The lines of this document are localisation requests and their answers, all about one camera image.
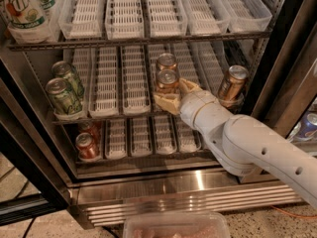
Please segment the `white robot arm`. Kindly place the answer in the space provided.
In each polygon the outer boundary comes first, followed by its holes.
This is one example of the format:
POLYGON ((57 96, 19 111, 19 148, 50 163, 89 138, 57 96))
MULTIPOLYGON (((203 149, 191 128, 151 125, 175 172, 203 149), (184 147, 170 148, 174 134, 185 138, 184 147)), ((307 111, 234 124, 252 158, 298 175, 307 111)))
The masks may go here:
POLYGON ((211 92, 186 79, 155 83, 154 99, 200 133, 208 149, 230 174, 245 177, 260 167, 317 207, 317 159, 259 120, 233 114, 211 92))

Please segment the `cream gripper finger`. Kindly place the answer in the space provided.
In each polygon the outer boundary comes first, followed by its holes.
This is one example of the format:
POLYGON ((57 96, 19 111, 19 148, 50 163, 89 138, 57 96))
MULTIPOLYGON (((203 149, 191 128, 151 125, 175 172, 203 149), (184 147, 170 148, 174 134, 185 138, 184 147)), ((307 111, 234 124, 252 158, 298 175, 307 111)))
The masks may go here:
POLYGON ((179 114, 180 95, 175 93, 159 93, 154 94, 154 100, 157 106, 162 110, 169 112, 172 115, 179 114))
POLYGON ((191 92, 201 91, 202 88, 198 84, 196 84, 190 80, 187 80, 185 78, 181 78, 179 80, 179 90, 180 90, 180 96, 184 97, 185 95, 187 95, 191 92))

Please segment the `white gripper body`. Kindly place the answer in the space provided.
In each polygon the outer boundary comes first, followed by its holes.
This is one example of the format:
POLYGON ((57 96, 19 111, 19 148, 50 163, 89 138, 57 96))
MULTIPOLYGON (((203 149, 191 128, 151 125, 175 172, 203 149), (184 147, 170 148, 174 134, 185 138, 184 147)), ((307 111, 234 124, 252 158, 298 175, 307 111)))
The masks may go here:
POLYGON ((233 116, 207 90, 186 94, 181 99, 179 112, 181 120, 204 137, 219 129, 233 116))

